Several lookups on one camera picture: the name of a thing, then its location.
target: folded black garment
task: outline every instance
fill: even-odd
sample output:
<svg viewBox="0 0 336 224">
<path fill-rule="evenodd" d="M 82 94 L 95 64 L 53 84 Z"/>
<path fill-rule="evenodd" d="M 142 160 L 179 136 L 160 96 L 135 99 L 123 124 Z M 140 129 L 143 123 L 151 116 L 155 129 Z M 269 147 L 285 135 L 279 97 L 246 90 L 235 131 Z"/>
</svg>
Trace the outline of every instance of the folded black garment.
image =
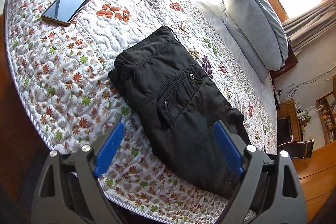
<svg viewBox="0 0 336 224">
<path fill-rule="evenodd" d="M 140 116 L 153 154 L 194 186 L 231 198 L 238 179 L 213 138 L 222 120 L 250 140 L 244 116 L 224 98 L 170 29 L 161 27 L 123 51 L 109 78 Z"/>
</svg>

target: gray curtain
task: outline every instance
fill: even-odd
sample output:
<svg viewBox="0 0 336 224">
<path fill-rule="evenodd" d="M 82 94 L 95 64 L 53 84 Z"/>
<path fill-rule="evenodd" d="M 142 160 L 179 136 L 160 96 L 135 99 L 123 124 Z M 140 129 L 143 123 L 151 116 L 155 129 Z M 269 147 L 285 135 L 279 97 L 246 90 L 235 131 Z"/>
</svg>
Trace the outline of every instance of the gray curtain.
<svg viewBox="0 0 336 224">
<path fill-rule="evenodd" d="M 282 22 L 283 29 L 291 40 L 290 45 L 295 55 L 335 24 L 335 0 L 322 0 L 319 5 L 308 12 Z"/>
</svg>

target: black chair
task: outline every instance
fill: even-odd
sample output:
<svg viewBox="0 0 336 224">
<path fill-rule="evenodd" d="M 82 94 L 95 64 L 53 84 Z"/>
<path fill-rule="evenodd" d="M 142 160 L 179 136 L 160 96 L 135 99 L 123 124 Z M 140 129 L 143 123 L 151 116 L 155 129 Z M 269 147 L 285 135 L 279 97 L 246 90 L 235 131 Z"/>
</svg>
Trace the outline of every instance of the black chair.
<svg viewBox="0 0 336 224">
<path fill-rule="evenodd" d="M 278 146 L 278 152 L 285 150 L 291 158 L 305 159 L 311 158 L 313 152 L 314 139 L 307 142 L 287 142 Z"/>
</svg>

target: black wire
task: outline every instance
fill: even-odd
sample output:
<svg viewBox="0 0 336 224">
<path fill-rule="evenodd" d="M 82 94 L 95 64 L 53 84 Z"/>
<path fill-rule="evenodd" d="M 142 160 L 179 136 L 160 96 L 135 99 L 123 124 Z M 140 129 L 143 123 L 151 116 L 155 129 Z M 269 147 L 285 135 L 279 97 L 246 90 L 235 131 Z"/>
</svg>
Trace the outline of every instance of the black wire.
<svg viewBox="0 0 336 224">
<path fill-rule="evenodd" d="M 295 93 L 296 93 L 296 91 L 297 91 L 297 89 L 299 88 L 299 86 L 301 86 L 301 85 L 303 85 L 303 84 L 311 84 L 311 83 L 314 83 L 316 80 L 320 79 L 323 75 L 325 75 L 325 73 L 324 73 L 324 74 L 321 74 L 321 75 L 319 75 L 319 76 L 317 76 L 317 78 L 316 78 L 314 81 L 311 81 L 311 82 L 310 82 L 310 81 L 302 82 L 302 83 L 296 85 L 295 87 L 291 88 L 289 91 L 287 91 L 287 92 L 285 93 L 285 97 L 290 96 L 291 98 L 293 98 L 294 95 L 295 95 Z"/>
</svg>

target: quilted bedspread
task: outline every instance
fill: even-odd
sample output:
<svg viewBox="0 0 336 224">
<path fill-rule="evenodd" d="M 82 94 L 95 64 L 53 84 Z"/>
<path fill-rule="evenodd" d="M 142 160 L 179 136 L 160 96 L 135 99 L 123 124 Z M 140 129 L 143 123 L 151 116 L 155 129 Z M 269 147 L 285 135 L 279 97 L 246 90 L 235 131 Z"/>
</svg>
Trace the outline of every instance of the quilted bedspread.
<svg viewBox="0 0 336 224">
<path fill-rule="evenodd" d="M 68 27 L 41 21 L 53 1 L 8 0 L 5 17 L 12 77 L 41 138 L 50 149 L 72 153 L 122 117 L 124 139 L 99 178 L 106 196 L 165 223 L 215 222 L 227 200 L 180 179 L 152 154 L 138 115 L 108 72 L 123 50 L 168 26 L 244 114 L 251 142 L 276 153 L 270 117 L 225 41 L 189 0 L 91 0 Z"/>
</svg>

